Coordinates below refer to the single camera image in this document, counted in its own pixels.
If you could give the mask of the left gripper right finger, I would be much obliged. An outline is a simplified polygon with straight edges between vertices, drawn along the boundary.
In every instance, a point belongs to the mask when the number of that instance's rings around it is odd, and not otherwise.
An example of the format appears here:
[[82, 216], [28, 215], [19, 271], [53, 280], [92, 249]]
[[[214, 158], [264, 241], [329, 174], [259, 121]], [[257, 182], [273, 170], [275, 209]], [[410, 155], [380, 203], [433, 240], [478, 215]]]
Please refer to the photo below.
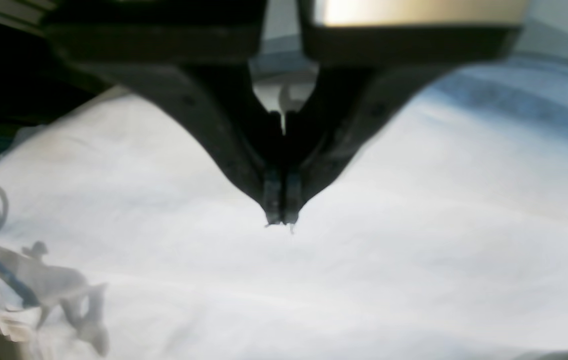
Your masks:
[[294, 224], [358, 150], [435, 80], [506, 56], [527, 0], [300, 0], [314, 89], [287, 112], [282, 221]]

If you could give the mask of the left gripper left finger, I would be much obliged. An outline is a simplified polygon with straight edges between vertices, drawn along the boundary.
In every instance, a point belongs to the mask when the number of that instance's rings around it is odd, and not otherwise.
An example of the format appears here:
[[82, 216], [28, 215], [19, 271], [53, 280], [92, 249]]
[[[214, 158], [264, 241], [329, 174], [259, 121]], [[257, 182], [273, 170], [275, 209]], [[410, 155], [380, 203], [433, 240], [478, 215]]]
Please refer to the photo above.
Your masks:
[[254, 94], [265, 0], [63, 0], [44, 34], [68, 64], [172, 117], [269, 224], [283, 223], [281, 117]]

